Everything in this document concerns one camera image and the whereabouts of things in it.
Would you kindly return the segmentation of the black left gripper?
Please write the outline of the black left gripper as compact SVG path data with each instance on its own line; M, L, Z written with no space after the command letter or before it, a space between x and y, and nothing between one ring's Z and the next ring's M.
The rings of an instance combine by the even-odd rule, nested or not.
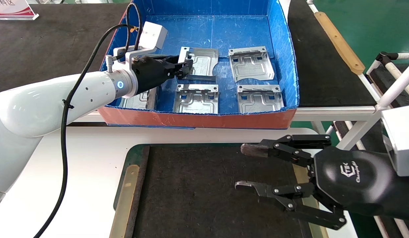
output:
M187 59L182 63L178 61L179 55L159 57L142 56L138 59L134 59L131 68L137 78L137 90L135 95L158 87L174 76L177 77L177 80L182 80L189 75L194 61L192 59Z

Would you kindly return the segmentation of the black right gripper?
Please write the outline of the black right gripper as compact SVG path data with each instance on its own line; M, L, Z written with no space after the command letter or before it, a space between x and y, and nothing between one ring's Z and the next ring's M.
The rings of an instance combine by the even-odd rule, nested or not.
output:
M330 136L320 134L244 143L241 152L247 156L278 158L304 168L314 164L317 185L308 182L275 187L238 181L235 189L253 192L293 218L334 230L346 225L344 210L409 220L409 177L397 175L387 154L346 151L331 145ZM324 150L313 158L306 149ZM328 211L301 203L311 196Z

